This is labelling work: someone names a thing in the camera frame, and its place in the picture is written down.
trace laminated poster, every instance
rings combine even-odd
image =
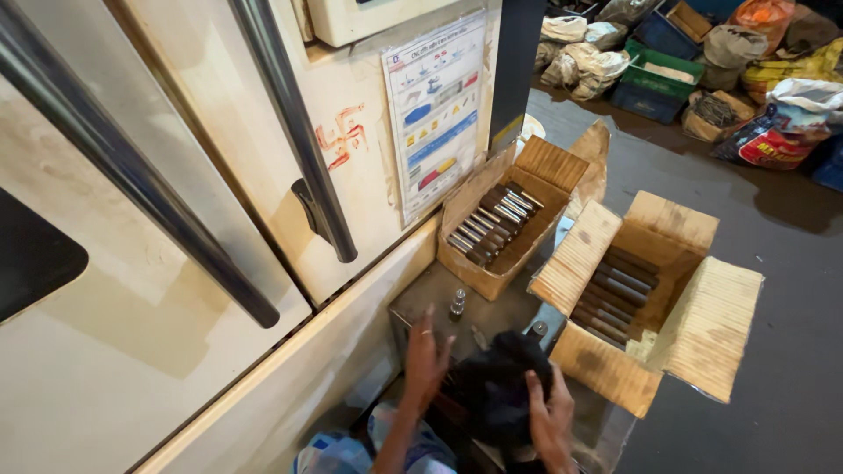
[[[485,34],[481,10],[382,55],[405,225],[473,167]]]

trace person's hand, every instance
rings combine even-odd
[[[533,370],[528,370],[529,428],[533,446],[550,474],[576,474],[577,467],[571,458],[571,423],[574,400],[568,393],[559,366],[553,364],[553,387],[545,404],[541,380]]]
[[[433,338],[433,304],[424,312],[421,321],[410,329],[405,366],[405,388],[401,404],[421,416],[439,392],[442,379],[448,371],[448,358],[454,336],[448,338],[437,357],[436,341]]]

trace concrete floor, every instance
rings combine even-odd
[[[843,194],[797,173],[708,157],[679,126],[533,89],[527,112],[563,148],[597,118],[612,131],[604,203],[619,214],[638,190],[721,219],[710,255],[765,275],[723,405],[665,377],[616,472],[838,472],[843,426]]]

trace black cloth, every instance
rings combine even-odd
[[[539,344],[515,331],[502,332],[489,349],[453,368],[457,402],[469,412],[468,434],[497,448],[532,444],[529,434],[529,392],[524,373],[534,370],[545,401],[553,371]]]

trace person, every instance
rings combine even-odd
[[[410,330],[405,363],[405,389],[397,407],[381,403],[369,418],[368,434],[378,455],[370,461],[358,441],[345,434],[317,434],[293,462],[291,474],[449,474],[456,459],[448,446],[423,421],[448,371],[454,337],[437,354],[432,329],[433,307]],[[550,397],[532,370],[524,377],[529,389],[530,435],[539,458],[550,474],[577,474],[572,459],[574,402],[559,367]]]

